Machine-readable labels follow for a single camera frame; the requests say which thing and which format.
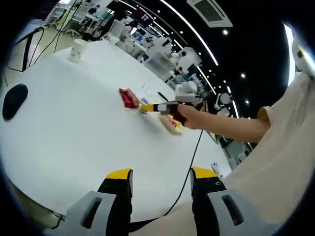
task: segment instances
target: black ceiling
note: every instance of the black ceiling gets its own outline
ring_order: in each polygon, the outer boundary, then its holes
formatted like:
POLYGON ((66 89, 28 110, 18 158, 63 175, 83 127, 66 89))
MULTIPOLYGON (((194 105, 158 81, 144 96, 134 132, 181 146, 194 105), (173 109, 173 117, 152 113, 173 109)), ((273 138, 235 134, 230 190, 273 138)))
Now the black ceiling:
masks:
MULTIPOLYGON (((255 117, 260 107, 272 105, 284 93, 289 76, 289 51, 283 22, 290 24, 290 17, 296 15, 295 6, 286 3, 283 6, 287 8, 282 7, 282 1, 267 4, 268 0, 217 0, 233 24, 232 28, 226 28, 229 34, 223 35, 223 28, 209 28, 186 0, 166 0, 198 31, 218 61, 216 66, 191 29, 160 0, 123 1, 134 7, 140 4, 150 14, 155 13, 156 22, 169 32, 172 29, 167 24, 177 32, 182 30, 181 37, 188 46, 201 52, 201 69, 210 76, 216 92, 227 92, 226 86, 230 86, 239 116, 255 117)), ((178 35, 171 36, 185 45, 178 35)))

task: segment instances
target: air conditioning vent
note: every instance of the air conditioning vent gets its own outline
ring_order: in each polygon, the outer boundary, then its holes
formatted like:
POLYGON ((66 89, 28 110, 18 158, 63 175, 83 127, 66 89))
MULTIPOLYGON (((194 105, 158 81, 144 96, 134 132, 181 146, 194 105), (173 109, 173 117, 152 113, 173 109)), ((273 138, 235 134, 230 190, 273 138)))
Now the air conditioning vent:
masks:
POLYGON ((233 27, 227 15, 214 0, 187 0, 209 27, 233 27))

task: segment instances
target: round table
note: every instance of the round table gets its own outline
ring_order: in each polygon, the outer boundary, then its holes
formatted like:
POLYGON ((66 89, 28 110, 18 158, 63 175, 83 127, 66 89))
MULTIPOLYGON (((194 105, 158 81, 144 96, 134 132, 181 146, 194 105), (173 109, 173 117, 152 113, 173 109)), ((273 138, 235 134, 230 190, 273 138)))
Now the round table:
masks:
MULTIPOLYGON (((78 63, 67 60, 69 50, 41 58, 6 90, 19 83, 29 89, 16 116, 0 119, 7 176, 37 203, 66 214, 108 173, 132 168, 131 220, 162 216, 180 193, 200 131, 172 135, 157 114, 124 107, 119 88, 149 100, 158 91, 174 99, 174 91, 118 47, 89 43, 78 63)), ((204 132, 194 165, 210 168, 214 162, 223 176, 231 171, 204 132)), ((179 204, 189 201, 188 181, 179 204)))

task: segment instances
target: black computer mouse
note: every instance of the black computer mouse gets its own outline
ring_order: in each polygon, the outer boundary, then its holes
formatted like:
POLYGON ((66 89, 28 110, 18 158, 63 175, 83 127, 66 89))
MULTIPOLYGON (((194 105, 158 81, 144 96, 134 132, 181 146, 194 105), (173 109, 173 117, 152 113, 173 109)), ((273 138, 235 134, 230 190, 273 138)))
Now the black computer mouse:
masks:
POLYGON ((12 119, 29 93, 28 87, 18 84, 11 88, 4 97, 2 116, 5 120, 12 119))

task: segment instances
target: paper cup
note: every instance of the paper cup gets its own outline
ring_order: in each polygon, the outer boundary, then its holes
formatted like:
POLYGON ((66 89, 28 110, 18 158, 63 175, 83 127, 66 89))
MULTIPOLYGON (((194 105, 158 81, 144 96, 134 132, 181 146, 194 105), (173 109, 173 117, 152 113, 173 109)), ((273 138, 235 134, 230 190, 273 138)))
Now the paper cup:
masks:
POLYGON ((88 46, 88 42, 82 39, 75 39, 70 51, 69 61, 78 62, 81 59, 82 54, 85 52, 88 46))

